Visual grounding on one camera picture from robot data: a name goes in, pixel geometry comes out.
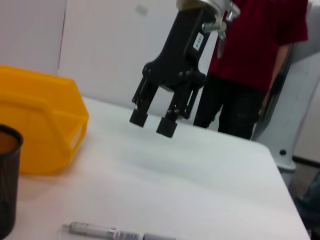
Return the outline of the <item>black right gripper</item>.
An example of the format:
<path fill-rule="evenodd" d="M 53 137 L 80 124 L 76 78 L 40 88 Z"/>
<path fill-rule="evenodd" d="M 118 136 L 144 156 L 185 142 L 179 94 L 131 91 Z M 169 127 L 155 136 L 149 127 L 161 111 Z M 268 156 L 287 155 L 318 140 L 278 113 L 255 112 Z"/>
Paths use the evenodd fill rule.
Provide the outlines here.
<path fill-rule="evenodd" d="M 215 16 L 207 9 L 178 12 L 159 56 L 148 62 L 142 71 L 143 78 L 131 100 L 136 105 L 129 120 L 132 124 L 144 127 L 158 86 L 173 90 L 178 84 L 188 81 L 196 88 L 175 89 L 169 108 L 161 118 L 156 132 L 172 138 L 177 128 L 176 121 L 190 118 L 206 78 L 200 73 L 199 60 L 210 34 L 202 30 L 202 25 L 214 20 Z"/>

